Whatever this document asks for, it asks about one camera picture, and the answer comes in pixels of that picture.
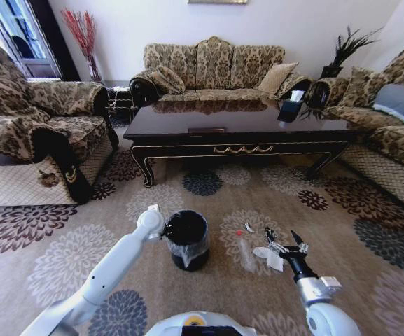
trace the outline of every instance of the table leg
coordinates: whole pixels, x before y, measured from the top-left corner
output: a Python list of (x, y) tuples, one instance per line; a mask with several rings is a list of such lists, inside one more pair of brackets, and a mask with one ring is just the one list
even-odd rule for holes
[(315, 179), (320, 172), (320, 169), (329, 165), (332, 161), (340, 156), (348, 147), (348, 143), (338, 144), (330, 152), (321, 156), (314, 164), (307, 170), (306, 177), (308, 180)]
[(130, 151), (133, 160), (137, 163), (144, 175), (144, 186), (147, 188), (153, 186), (153, 170), (148, 162), (147, 153), (145, 153), (144, 148), (132, 146)]

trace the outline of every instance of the sofa armrest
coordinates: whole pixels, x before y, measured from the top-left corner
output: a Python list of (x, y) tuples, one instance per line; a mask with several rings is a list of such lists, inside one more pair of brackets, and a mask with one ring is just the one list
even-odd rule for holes
[(30, 82), (31, 103), (52, 116), (105, 116), (108, 95), (94, 82)]
[(312, 86), (309, 103), (310, 107), (324, 109), (337, 106), (342, 100), (349, 84), (348, 78), (322, 78)]
[(156, 102), (161, 98), (161, 92), (148, 77), (151, 72), (151, 70), (142, 71), (130, 80), (130, 92), (132, 93), (133, 104), (137, 108)]
[(291, 97), (293, 90), (308, 91), (311, 86), (312, 79), (298, 72), (293, 72), (282, 83), (275, 97), (277, 99), (287, 99)]

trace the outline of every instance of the throw pillow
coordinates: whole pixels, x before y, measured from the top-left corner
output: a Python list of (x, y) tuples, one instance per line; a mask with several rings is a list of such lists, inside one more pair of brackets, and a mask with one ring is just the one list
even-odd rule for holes
[(258, 90), (275, 95), (298, 63), (273, 64), (258, 86)]
[(338, 106), (369, 107), (379, 90), (391, 82), (389, 75), (353, 66), (351, 80)]
[(404, 85), (385, 85), (377, 94), (373, 108), (404, 122)]
[(166, 78), (162, 76), (159, 71), (154, 71), (148, 75), (151, 81), (157, 86), (162, 93), (169, 95), (179, 95), (178, 91), (171, 83), (169, 83)]
[(161, 74), (161, 76), (163, 76), (166, 79), (166, 81), (168, 81), (176, 90), (179, 91), (181, 95), (185, 92), (186, 90), (185, 83), (183, 82), (183, 80), (180, 78), (179, 75), (177, 75), (171, 69), (163, 65), (158, 66), (157, 70)]

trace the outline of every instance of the floral carpet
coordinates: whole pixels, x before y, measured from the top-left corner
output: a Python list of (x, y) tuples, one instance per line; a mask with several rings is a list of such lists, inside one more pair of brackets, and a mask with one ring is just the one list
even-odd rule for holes
[[(119, 128), (122, 135), (125, 128)], [(404, 335), (404, 208), (340, 163), (315, 181), (314, 156), (269, 160), (153, 160), (155, 185), (143, 187), (130, 143), (104, 168), (92, 200), (80, 206), (0, 207), (0, 335), (19, 335), (51, 303), (69, 297), (138, 215), (159, 204), (204, 214), (210, 256), (197, 272), (179, 270), (166, 243), (147, 245), (136, 265), (81, 335), (144, 335), (156, 322), (190, 311), (221, 312), (260, 334), (308, 335), (292, 272), (261, 259), (242, 267), (236, 231), (251, 248), (270, 227), (283, 244), (295, 230), (318, 274), (343, 285), (335, 304), (363, 335)], [(254, 233), (245, 230), (249, 223)]]

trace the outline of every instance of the sofa skirt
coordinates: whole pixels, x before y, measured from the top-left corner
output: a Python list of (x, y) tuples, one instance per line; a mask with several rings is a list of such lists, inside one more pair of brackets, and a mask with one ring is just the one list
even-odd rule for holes
[[(80, 165), (90, 185), (96, 181), (112, 152), (110, 139), (105, 136), (92, 155)], [(55, 182), (48, 183), (41, 178), (40, 172)], [(59, 167), (50, 156), (36, 164), (0, 166), (0, 206), (43, 204), (76, 204)]]
[(404, 165), (361, 144), (351, 145), (340, 158), (404, 203)]

